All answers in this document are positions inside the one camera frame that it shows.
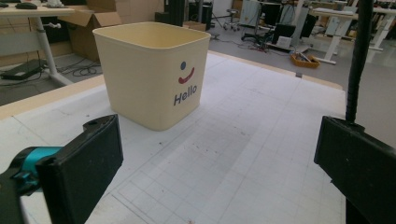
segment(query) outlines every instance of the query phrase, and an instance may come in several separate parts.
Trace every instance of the desk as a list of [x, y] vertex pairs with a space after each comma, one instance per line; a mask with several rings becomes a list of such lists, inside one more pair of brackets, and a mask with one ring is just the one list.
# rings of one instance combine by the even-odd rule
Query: desk
[[354, 15], [344, 15], [344, 14], [321, 12], [315, 10], [311, 10], [310, 14], [314, 16], [337, 17], [338, 20], [340, 21], [338, 23], [337, 29], [335, 30], [335, 34], [332, 36], [332, 42], [326, 51], [326, 55], [324, 56], [324, 58], [318, 58], [318, 60], [321, 62], [336, 64], [335, 61], [332, 61], [332, 55], [335, 52], [335, 48], [337, 48], [338, 44], [340, 43], [342, 33], [346, 29], [345, 26], [348, 25], [347, 21], [357, 20], [358, 14], [355, 13]]
[[72, 84], [73, 82], [58, 74], [50, 51], [50, 43], [40, 20], [41, 17], [67, 16], [72, 13], [74, 9], [71, 8], [38, 7], [37, 10], [28, 10], [16, 9], [15, 4], [1, 8], [0, 18], [34, 18], [37, 32], [0, 35], [0, 56], [43, 49], [49, 66], [49, 76], [62, 85]]
[[376, 31], [375, 37], [373, 39], [374, 45], [372, 47], [370, 47], [370, 49], [383, 50], [379, 46], [381, 45], [381, 43], [385, 39], [385, 37], [387, 37], [387, 34], [389, 32], [389, 27], [392, 25], [393, 20], [395, 19], [396, 10], [375, 7], [373, 9], [373, 12], [384, 13], [385, 17], [382, 20], [381, 25], [379, 26], [378, 30]]
[[[345, 224], [345, 197], [313, 163], [321, 117], [344, 116], [345, 92], [292, 75], [209, 52], [201, 104], [176, 126], [120, 116], [124, 162], [87, 223]], [[23, 148], [63, 146], [114, 113], [103, 77], [35, 98], [66, 88], [0, 120], [0, 171]], [[41, 193], [22, 200], [32, 223], [50, 223]]]

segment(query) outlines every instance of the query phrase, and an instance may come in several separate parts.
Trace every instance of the office chair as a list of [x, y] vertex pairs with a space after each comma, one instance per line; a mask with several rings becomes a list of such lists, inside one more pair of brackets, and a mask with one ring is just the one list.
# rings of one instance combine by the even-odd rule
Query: office chair
[[239, 10], [231, 8], [231, 9], [227, 9], [227, 12], [229, 12], [231, 14], [231, 18], [229, 21], [224, 22], [224, 25], [223, 25], [224, 30], [228, 30], [227, 26], [230, 26], [230, 28], [232, 30], [239, 31], [239, 22], [233, 21], [234, 15], [238, 14]]

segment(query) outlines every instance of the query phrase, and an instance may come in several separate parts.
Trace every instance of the teal robot arm part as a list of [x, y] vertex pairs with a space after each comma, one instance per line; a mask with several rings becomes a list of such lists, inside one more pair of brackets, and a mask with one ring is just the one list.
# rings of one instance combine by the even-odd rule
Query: teal robot arm part
[[28, 147], [0, 174], [0, 223], [26, 223], [23, 195], [42, 188], [52, 223], [84, 223], [120, 168], [117, 115], [91, 120], [64, 147]]

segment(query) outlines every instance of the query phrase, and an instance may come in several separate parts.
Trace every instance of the cable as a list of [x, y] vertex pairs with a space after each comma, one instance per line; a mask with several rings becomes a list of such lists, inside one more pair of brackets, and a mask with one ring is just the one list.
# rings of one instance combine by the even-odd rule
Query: cable
[[14, 31], [14, 33], [17, 33], [17, 32], [15, 31], [14, 25], [11, 23], [11, 21], [9, 20], [9, 18], [7, 18], [7, 21], [8, 21], [9, 26], [11, 26], [12, 31]]
[[267, 43], [269, 43], [270, 41], [268, 41], [268, 40], [270, 40], [272, 38], [272, 36], [268, 36], [260, 45], [258, 45], [258, 46], [255, 46], [255, 42], [253, 41], [253, 40], [247, 40], [247, 41], [249, 41], [249, 42], [251, 42], [251, 44], [249, 44], [249, 45], [246, 45], [245, 43], [242, 43], [242, 44], [239, 44], [239, 43], [236, 43], [236, 42], [234, 42], [234, 41], [232, 41], [232, 40], [221, 40], [221, 39], [218, 39], [218, 38], [216, 38], [216, 39], [213, 39], [213, 40], [216, 40], [216, 41], [219, 41], [219, 42], [222, 42], [222, 43], [231, 43], [231, 44], [235, 44], [238, 48], [240, 48], [240, 49], [250, 49], [250, 50], [256, 50], [256, 51], [258, 51], [258, 52], [264, 52], [264, 53], [271, 53], [271, 52], [273, 52], [274, 54], [276, 54], [276, 55], [279, 55], [279, 56], [282, 56], [282, 57], [289, 57], [289, 54], [281, 54], [281, 53], [276, 53], [275, 51], [271, 51], [270, 52], [270, 48], [269, 48], [269, 46], [267, 45]]
[[57, 70], [59, 73], [63, 75], [72, 73], [73, 77], [85, 77], [85, 76], [97, 75], [98, 71], [95, 69], [95, 67], [100, 67], [101, 65], [97, 62], [93, 62], [88, 65], [78, 65], [85, 60], [86, 59], [84, 58], [76, 63], [67, 65], [66, 67], [58, 68]]

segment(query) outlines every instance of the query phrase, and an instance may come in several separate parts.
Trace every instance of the floor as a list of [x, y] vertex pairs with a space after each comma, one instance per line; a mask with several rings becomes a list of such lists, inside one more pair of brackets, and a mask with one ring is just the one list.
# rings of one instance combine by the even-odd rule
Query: floor
[[[263, 51], [257, 49], [250, 41], [241, 41], [244, 33], [251, 33], [252, 29], [242, 28], [240, 31], [223, 30], [220, 24], [215, 22], [215, 28], [209, 30], [212, 34], [217, 34], [217, 38], [210, 41], [209, 49], [235, 57], [251, 60], [257, 63], [265, 63], [274, 67], [283, 68], [292, 72], [301, 72], [307, 76], [317, 77], [341, 85], [347, 90], [348, 74], [352, 60], [353, 42], [343, 40], [337, 50], [337, 55], [332, 57], [337, 62], [336, 65], [322, 63], [318, 68], [303, 68], [295, 66], [287, 52], [269, 49]], [[314, 45], [314, 49], [326, 49], [330, 43], [329, 37], [317, 37], [321, 41], [320, 46]], [[384, 51], [369, 50], [367, 62], [361, 77], [361, 89], [359, 106], [356, 122], [366, 128], [366, 132], [375, 138], [396, 147], [396, 138], [394, 130], [396, 128], [396, 119], [392, 116], [396, 109], [396, 100], [394, 87], [396, 86], [396, 41], [385, 40], [381, 46]], [[324, 52], [310, 49], [307, 54], [323, 57]], [[60, 69], [66, 69], [74, 63], [80, 62], [81, 58], [76, 55], [67, 55], [55, 59]], [[79, 63], [77, 66], [90, 67], [92, 62], [87, 60]], [[91, 76], [91, 73], [100, 74], [100, 67], [85, 69], [82, 74], [77, 70], [74, 74], [68, 73], [65, 76], [72, 81], [79, 81]], [[0, 80], [0, 84], [8, 84], [5, 80]], [[59, 88], [55, 83], [50, 81], [46, 75], [40, 79], [13, 86], [0, 86], [0, 105], [8, 104], [44, 91], [50, 91]]]

